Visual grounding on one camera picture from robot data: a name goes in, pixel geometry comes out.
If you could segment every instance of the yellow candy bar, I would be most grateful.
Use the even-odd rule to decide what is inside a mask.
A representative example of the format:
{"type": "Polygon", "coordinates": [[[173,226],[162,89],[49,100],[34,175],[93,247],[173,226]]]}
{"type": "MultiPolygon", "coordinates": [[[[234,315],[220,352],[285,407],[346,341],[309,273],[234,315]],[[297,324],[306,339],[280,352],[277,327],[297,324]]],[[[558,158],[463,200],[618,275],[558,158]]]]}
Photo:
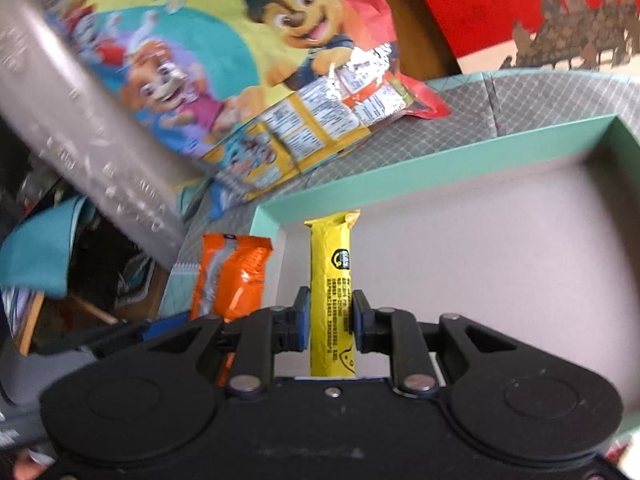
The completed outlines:
{"type": "Polygon", "coordinates": [[[350,231],[360,211],[309,220],[311,227],[311,375],[353,377],[350,231]]]}

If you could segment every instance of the teal box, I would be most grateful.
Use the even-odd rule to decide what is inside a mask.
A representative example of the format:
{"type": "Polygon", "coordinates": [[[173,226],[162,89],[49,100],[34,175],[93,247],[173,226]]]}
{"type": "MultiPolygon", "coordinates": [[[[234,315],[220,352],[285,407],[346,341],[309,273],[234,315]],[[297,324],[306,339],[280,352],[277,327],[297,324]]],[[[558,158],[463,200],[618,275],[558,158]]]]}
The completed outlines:
{"type": "MultiPolygon", "coordinates": [[[[264,304],[310,282],[303,221],[360,208],[354,288],[435,322],[459,312],[596,370],[640,406],[640,145],[605,116],[415,158],[259,205],[274,241],[264,304]]],[[[284,354],[276,374],[308,374],[284,354]]],[[[356,356],[356,374],[388,374],[356,356]]]]}

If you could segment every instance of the orange snack package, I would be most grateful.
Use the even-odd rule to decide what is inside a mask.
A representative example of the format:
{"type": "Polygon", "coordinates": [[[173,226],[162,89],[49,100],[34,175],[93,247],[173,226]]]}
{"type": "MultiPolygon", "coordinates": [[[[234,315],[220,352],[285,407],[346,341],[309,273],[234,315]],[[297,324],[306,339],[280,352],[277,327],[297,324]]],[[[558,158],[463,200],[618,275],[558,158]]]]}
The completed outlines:
{"type": "Polygon", "coordinates": [[[205,234],[202,243],[191,319],[213,312],[233,321],[258,310],[265,266],[273,252],[271,240],[215,233],[205,234]]]}

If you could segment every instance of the teal fabric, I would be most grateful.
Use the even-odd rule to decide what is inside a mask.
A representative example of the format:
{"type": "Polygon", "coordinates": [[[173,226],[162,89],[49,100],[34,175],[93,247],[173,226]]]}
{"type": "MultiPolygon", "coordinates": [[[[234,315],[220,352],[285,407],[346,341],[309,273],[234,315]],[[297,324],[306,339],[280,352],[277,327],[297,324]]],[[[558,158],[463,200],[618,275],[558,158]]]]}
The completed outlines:
{"type": "Polygon", "coordinates": [[[192,186],[183,187],[175,196],[176,207],[185,220],[190,219],[200,206],[200,201],[204,196],[211,180],[203,178],[192,186]]]}
{"type": "Polygon", "coordinates": [[[64,298],[76,231],[94,215],[95,206],[78,196],[15,228],[0,247],[0,288],[23,286],[64,298]]]}

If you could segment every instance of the cartoon dog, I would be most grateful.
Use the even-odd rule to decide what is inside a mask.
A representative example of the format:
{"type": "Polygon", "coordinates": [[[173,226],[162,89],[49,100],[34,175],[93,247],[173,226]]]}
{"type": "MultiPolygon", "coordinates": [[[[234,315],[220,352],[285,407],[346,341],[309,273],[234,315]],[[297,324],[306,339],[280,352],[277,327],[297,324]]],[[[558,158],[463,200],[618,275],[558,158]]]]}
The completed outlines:
{"type": "Polygon", "coordinates": [[[184,70],[164,41],[141,36],[132,39],[139,44],[130,48],[127,82],[120,89],[122,101],[132,111],[148,108],[160,114],[163,128],[196,124],[205,133],[202,140],[211,144],[264,111],[260,88],[248,87],[237,97],[218,100],[210,94],[199,64],[184,70]]]}
{"type": "Polygon", "coordinates": [[[245,0],[248,16],[277,31],[294,48],[308,48],[308,57],[297,66],[278,58],[266,75],[269,86],[284,83],[292,90],[326,75],[351,59],[353,41],[343,33],[345,9],[340,0],[245,0]]]}

